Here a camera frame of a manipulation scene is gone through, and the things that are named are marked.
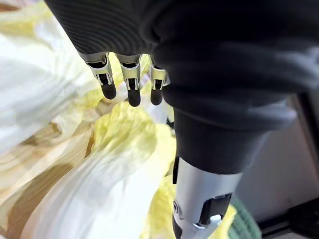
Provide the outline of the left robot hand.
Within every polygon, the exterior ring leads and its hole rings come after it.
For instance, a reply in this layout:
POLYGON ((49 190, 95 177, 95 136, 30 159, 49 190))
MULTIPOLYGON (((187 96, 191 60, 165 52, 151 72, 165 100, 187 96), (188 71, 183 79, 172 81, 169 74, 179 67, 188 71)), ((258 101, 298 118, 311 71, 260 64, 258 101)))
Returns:
POLYGON ((174 110, 177 141, 173 231, 206 239, 222 220, 242 173, 267 136, 296 112, 292 94, 319 86, 316 0, 49 0, 81 58, 108 86, 106 54, 122 64, 129 99, 133 69, 150 55, 154 99, 174 110))

